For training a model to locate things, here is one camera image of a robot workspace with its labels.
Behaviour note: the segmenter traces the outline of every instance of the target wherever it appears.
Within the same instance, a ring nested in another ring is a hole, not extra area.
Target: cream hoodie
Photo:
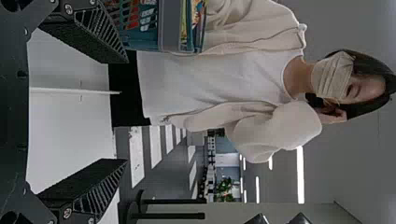
[[[203,56],[253,50],[304,49],[306,26],[286,7],[270,0],[208,0]],[[190,132],[225,128],[235,148],[252,163],[268,161],[280,149],[294,150],[321,133],[318,114],[306,102],[224,103],[168,116]]]

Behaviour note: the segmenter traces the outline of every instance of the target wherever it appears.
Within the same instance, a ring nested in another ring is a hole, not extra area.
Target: white face mask
[[[354,60],[349,54],[340,51],[315,64],[311,82],[317,97],[343,99],[353,72]]]

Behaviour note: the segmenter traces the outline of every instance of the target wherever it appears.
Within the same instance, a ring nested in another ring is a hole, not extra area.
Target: fluorescent light
[[[305,182],[304,182],[304,149],[297,147],[297,191],[298,203],[305,203]]]
[[[248,193],[246,190],[244,190],[244,203],[248,202]]]
[[[244,177],[241,177],[241,193],[244,193]]]
[[[247,159],[244,157],[244,171],[247,169]]]
[[[260,203],[260,179],[256,176],[256,203]]]
[[[262,217],[264,218],[264,220],[265,220],[266,223],[270,223],[270,222],[268,221],[268,219],[267,219],[266,216],[262,216]]]
[[[274,169],[274,162],[273,162],[273,160],[272,160],[272,157],[271,157],[270,160],[268,161],[268,168],[269,168],[270,170],[273,170],[273,169]]]

